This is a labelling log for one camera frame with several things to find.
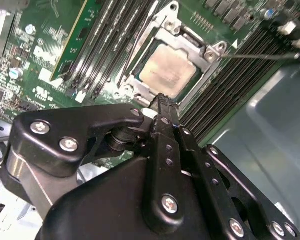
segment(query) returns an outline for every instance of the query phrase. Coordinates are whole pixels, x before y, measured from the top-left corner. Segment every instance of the white connector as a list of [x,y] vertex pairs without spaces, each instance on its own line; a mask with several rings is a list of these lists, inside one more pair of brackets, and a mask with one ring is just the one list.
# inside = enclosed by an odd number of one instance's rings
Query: white connector
[[282,35],[290,35],[295,30],[297,25],[293,21],[289,21],[287,24],[278,27],[278,32]]

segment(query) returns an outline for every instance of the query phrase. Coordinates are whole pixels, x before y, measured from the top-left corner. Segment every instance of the motherboard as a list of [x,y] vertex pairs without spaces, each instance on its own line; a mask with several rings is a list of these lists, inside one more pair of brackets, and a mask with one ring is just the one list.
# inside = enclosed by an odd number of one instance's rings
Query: motherboard
[[300,1],[31,0],[3,11],[0,118],[158,93],[205,143],[300,49]]

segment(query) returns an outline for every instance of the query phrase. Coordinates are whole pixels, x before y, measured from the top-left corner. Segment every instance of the gray plastic panel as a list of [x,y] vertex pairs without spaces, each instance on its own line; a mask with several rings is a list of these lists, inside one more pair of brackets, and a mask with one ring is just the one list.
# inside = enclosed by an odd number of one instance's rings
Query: gray plastic panel
[[299,66],[280,69],[209,143],[300,230]]

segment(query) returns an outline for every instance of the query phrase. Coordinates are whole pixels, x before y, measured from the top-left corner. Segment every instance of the screw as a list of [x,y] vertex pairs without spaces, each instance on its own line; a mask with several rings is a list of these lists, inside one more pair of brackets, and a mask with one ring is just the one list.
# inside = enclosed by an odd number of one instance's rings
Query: screw
[[218,151],[214,147],[211,147],[210,150],[214,155],[218,155]]
[[187,134],[187,135],[191,135],[191,132],[190,132],[188,129],[186,129],[186,128],[183,129],[183,132],[184,132],[185,134]]
[[47,134],[50,131],[50,127],[43,121],[35,121],[30,125],[30,129],[35,134]]
[[164,195],[161,203],[163,208],[170,214],[175,214],[178,211],[177,201],[172,196]]
[[229,224],[235,235],[237,235],[239,238],[244,237],[245,235],[244,229],[237,220],[231,218]]
[[274,230],[276,231],[277,234],[279,234],[281,237],[283,237],[285,235],[284,230],[282,229],[282,227],[276,223],[275,221],[272,223],[272,226],[274,228]]
[[70,137],[61,139],[59,145],[60,148],[62,148],[62,150],[66,152],[74,152],[75,150],[78,149],[77,141]]
[[294,236],[294,237],[297,236],[296,232],[294,231],[294,229],[293,229],[290,225],[288,225],[287,223],[285,223],[284,226],[285,226],[285,229],[286,229],[292,236]]

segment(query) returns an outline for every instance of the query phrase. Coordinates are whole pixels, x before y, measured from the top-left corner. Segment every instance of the capacitor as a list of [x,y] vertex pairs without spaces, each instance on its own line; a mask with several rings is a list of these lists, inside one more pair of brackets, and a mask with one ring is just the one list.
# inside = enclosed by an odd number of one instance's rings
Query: capacitor
[[24,71],[21,68],[11,68],[9,72],[9,77],[12,80],[20,79],[24,75]]
[[25,27],[25,32],[28,35],[35,35],[37,33],[36,27],[32,24],[29,24]]
[[275,13],[274,10],[271,8],[270,9],[264,8],[260,11],[261,17],[266,21],[269,21],[270,19],[272,19],[274,16],[274,13]]

